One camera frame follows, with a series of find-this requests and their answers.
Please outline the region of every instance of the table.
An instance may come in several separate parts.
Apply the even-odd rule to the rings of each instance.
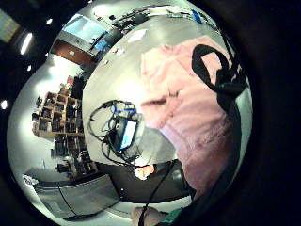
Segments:
[[[142,40],[128,43],[133,33],[140,29],[148,29]],[[102,103],[114,99],[131,101],[136,105],[138,112],[140,111],[139,103],[145,95],[140,78],[141,54],[161,44],[175,45],[205,34],[224,47],[222,38],[207,25],[197,24],[185,18],[158,16],[139,25],[116,43],[112,50],[124,49],[122,55],[117,56],[112,50],[105,55],[90,76],[83,93],[84,132],[87,148],[93,161],[115,165],[103,156],[101,142],[87,131],[91,112]],[[99,112],[94,117],[92,128],[96,134],[99,134],[98,131],[109,117],[109,110]],[[145,127],[143,121],[139,123],[135,142],[142,152],[136,164],[156,164],[176,159],[172,144],[159,131]],[[113,154],[110,156],[121,161]]]

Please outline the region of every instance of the laptop screen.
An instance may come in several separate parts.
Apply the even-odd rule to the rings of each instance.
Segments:
[[[120,145],[120,149],[125,149],[125,148],[131,146],[136,126],[137,126],[137,122],[135,122],[135,121],[127,122],[125,130],[124,130],[122,142]]]

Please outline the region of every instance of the pink shirt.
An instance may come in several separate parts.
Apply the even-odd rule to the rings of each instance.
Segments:
[[[147,93],[141,103],[146,125],[159,129],[174,145],[185,179],[197,193],[211,187],[227,165],[230,126],[226,113],[191,68],[193,49],[212,46],[225,51],[208,36],[175,46],[162,45],[143,54],[141,76]],[[203,61],[214,83],[221,68],[216,54]]]

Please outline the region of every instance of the fluorescent light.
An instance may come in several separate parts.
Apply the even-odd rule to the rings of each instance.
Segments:
[[[31,39],[32,39],[32,33],[28,33],[25,40],[24,40],[24,42],[23,42],[23,45],[22,45],[22,48],[21,48],[21,51],[20,51],[21,55],[23,55],[26,52],[27,47],[28,47]]]
[[[4,100],[1,102],[1,108],[3,110],[7,109],[8,108],[8,101]]]
[[[53,19],[50,18],[50,19],[48,19],[48,20],[46,21],[46,24],[49,25],[49,24],[51,24],[52,22],[53,22]]]

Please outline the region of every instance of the cord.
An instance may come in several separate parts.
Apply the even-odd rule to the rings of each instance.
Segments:
[[[98,108],[96,108],[94,111],[92,111],[92,113],[90,114],[89,122],[87,124],[87,130],[88,130],[88,132],[92,136],[94,136],[95,138],[97,138],[102,143],[102,153],[103,153],[103,156],[107,160],[109,160],[109,161],[117,164],[118,166],[124,166],[124,167],[129,167],[129,168],[134,168],[134,169],[136,169],[136,168],[144,168],[147,165],[136,166],[136,165],[132,164],[132,162],[139,157],[139,155],[137,155],[137,154],[134,154],[133,156],[130,156],[130,157],[128,155],[126,155],[126,153],[118,155],[118,157],[121,158],[124,162],[119,162],[117,160],[112,159],[109,156],[110,152],[111,152],[111,149],[113,149],[114,153],[118,152],[117,150],[115,150],[115,147],[114,147],[113,142],[112,142],[111,137],[110,137],[111,132],[114,130],[114,129],[111,128],[111,121],[115,119],[116,114],[118,115],[119,113],[121,113],[120,111],[118,111],[117,104],[124,104],[124,111],[128,111],[128,118],[132,117],[133,113],[135,113],[135,105],[133,103],[131,103],[131,102],[123,102],[123,101],[120,101],[120,100],[112,100],[112,101],[105,102],[101,106],[99,106]],[[112,113],[112,116],[103,125],[102,130],[101,130],[102,132],[106,132],[106,134],[104,136],[96,135],[95,132],[92,129],[92,126],[91,126],[91,122],[94,121],[93,117],[94,117],[94,115],[98,111],[100,111],[103,108],[108,108],[108,107],[110,107],[110,111]],[[104,127],[106,125],[108,126],[108,130],[104,130]],[[108,144],[107,152],[104,151],[104,143]]]
[[[154,195],[156,194],[157,190],[159,189],[160,185],[162,184],[162,182],[166,179],[166,177],[169,175],[171,169],[173,168],[173,166],[175,165],[176,161],[173,160],[171,165],[169,166],[169,169],[167,171],[167,173],[162,177],[161,181],[159,182],[159,184],[157,185],[157,187],[152,191],[152,193],[150,194],[150,198],[147,202],[147,204],[143,207],[142,213],[140,215],[139,218],[139,223],[138,226],[144,226],[144,214],[148,209],[149,204],[151,203],[152,198],[154,197]]]

